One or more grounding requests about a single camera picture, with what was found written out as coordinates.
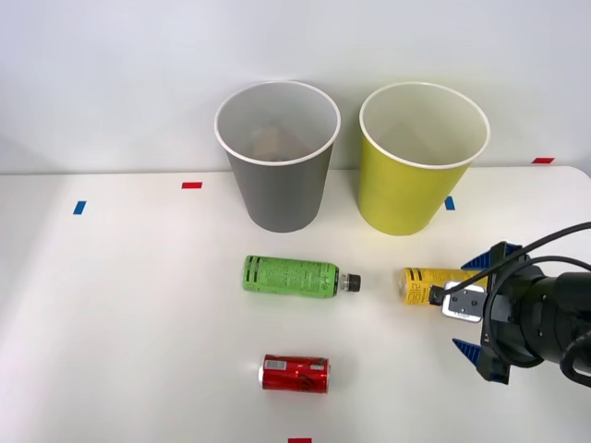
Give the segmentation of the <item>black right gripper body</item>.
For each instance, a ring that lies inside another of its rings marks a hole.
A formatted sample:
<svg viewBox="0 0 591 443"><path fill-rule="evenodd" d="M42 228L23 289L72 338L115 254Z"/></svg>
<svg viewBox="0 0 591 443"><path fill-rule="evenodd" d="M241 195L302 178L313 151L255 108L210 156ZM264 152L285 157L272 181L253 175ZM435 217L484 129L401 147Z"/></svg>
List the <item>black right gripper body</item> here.
<svg viewBox="0 0 591 443"><path fill-rule="evenodd" d="M561 256L511 260L491 273L483 310L481 345L493 368L531 368L561 359L560 318L554 277L539 267Z"/></svg>

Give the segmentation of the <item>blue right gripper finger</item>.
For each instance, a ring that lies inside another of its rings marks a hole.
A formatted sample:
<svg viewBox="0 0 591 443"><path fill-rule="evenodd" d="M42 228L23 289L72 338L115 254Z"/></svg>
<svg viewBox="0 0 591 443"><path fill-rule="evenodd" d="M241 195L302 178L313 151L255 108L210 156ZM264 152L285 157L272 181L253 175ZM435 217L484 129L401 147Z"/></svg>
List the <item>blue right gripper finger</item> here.
<svg viewBox="0 0 591 443"><path fill-rule="evenodd" d="M477 275L480 272L490 268L492 265L495 265L501 262L506 257L512 255L515 251L522 249L521 245L514 245L508 243L506 241L502 241L497 243L496 245L492 246L488 252L482 253L477 257L472 258L460 268L463 271L473 272L474 275ZM517 266L517 263L521 263L525 261L525 256L521 256L509 262L508 264L503 265L499 269L493 271L493 274L498 273L502 275L505 271L508 270L515 270L513 269Z"/></svg>
<svg viewBox="0 0 591 443"><path fill-rule="evenodd" d="M505 362L486 354L479 345L459 339L453 339L452 342L486 381L501 384L509 383L510 366Z"/></svg>

